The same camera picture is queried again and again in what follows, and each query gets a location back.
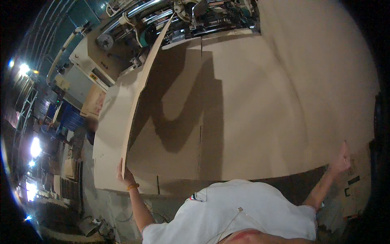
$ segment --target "white t-shirt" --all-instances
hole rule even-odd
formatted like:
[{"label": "white t-shirt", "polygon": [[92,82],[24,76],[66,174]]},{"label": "white t-shirt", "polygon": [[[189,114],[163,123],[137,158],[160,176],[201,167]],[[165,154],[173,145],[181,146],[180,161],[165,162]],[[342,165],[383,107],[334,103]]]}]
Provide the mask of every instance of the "white t-shirt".
[{"label": "white t-shirt", "polygon": [[192,195],[170,223],[146,226],[142,243],[215,244],[249,228],[287,239],[315,240],[316,227],[313,207],[295,206],[266,183],[231,180]]}]

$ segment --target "blue container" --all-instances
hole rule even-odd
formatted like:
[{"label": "blue container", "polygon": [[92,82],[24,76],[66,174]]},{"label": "blue container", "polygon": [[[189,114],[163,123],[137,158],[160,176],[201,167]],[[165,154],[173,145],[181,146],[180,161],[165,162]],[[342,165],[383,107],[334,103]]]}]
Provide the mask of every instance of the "blue container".
[{"label": "blue container", "polygon": [[48,111],[47,111],[47,113],[46,113],[46,116],[48,117],[48,118],[53,118],[54,117],[54,114],[55,114],[55,111],[56,111],[56,106],[55,106],[55,104],[50,104],[49,105],[49,108],[48,108]]},{"label": "blue container", "polygon": [[80,116],[80,110],[66,101],[62,105],[65,106],[65,109],[60,120],[60,125],[57,128],[57,134],[61,133],[63,127],[74,132],[77,128],[83,126],[84,118]]}]

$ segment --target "wire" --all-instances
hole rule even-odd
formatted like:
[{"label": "wire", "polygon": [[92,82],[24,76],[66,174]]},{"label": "wire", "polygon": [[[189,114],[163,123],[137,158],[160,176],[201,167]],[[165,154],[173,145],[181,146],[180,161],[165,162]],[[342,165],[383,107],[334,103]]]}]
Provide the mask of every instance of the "wire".
[{"label": "wire", "polygon": [[133,212],[131,212],[131,215],[130,215],[130,217],[128,219],[125,219],[125,220],[119,220],[118,219],[118,221],[123,223],[123,222],[127,222],[127,221],[131,220],[132,218],[133,218]]},{"label": "wire", "polygon": [[169,223],[170,221],[169,221],[169,218],[168,218],[168,216],[166,215],[166,214],[160,214],[160,213],[158,213],[158,212],[155,212],[155,211],[153,211],[152,210],[152,207],[149,205],[149,204],[147,204],[145,201],[144,201],[144,204],[147,206],[147,208],[149,209],[149,211],[151,211],[152,213],[154,213],[154,214],[157,214],[157,215],[159,215],[161,218],[163,218],[164,219],[164,221],[166,221],[167,223]]},{"label": "wire", "polygon": [[140,47],[142,47],[141,45],[141,42],[140,40],[138,39],[138,32],[137,32],[137,28],[135,27],[134,24],[132,24],[129,19],[127,18],[127,15],[125,13],[122,14],[124,20],[126,21],[127,24],[131,25],[133,28],[134,28],[134,32],[135,32],[135,39],[137,40],[137,43],[138,45],[140,45]]}]

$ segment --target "yellow warning label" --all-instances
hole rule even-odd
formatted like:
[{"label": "yellow warning label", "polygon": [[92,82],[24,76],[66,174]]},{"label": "yellow warning label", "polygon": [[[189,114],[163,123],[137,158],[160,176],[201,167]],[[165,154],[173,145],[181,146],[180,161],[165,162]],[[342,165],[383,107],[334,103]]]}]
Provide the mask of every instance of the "yellow warning label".
[{"label": "yellow warning label", "polygon": [[96,81],[98,78],[94,74],[90,74],[89,77],[91,77],[94,81]]}]

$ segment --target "cardboard edge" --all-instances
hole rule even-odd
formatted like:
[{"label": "cardboard edge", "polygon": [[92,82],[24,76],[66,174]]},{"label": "cardboard edge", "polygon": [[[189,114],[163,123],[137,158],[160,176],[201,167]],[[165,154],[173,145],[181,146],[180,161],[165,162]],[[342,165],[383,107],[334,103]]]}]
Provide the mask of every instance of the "cardboard edge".
[{"label": "cardboard edge", "polygon": [[124,173],[125,173],[126,162],[127,162],[127,151],[128,151],[128,146],[129,146],[129,137],[130,137],[130,132],[131,132],[131,128],[132,128],[132,125],[133,125],[135,110],[136,110],[137,105],[138,105],[138,100],[139,100],[139,97],[141,95],[142,90],[146,86],[147,79],[149,77],[149,73],[150,73],[150,70],[152,68],[153,62],[154,62],[154,60],[156,58],[158,50],[160,49],[160,45],[161,45],[161,43],[162,43],[162,41],[164,39],[164,36],[165,36],[165,34],[166,34],[167,30],[168,30],[168,27],[170,26],[170,24],[172,22],[173,16],[175,16],[175,14],[173,14],[171,16],[169,21],[164,26],[164,29],[161,31],[160,35],[157,37],[156,42],[153,44],[153,47],[152,47],[148,57],[146,58],[146,61],[145,61],[145,64],[144,64],[144,69],[142,71],[143,73],[141,75],[137,91],[136,91],[136,93],[134,95],[134,100],[133,100],[133,103],[131,105],[130,115],[129,115],[128,123],[127,123],[127,126],[126,126],[126,131],[124,133],[124,139],[123,139],[123,145],[122,145],[122,153],[121,153],[121,157],[123,158],[123,162],[122,162],[122,177],[124,177]]}]

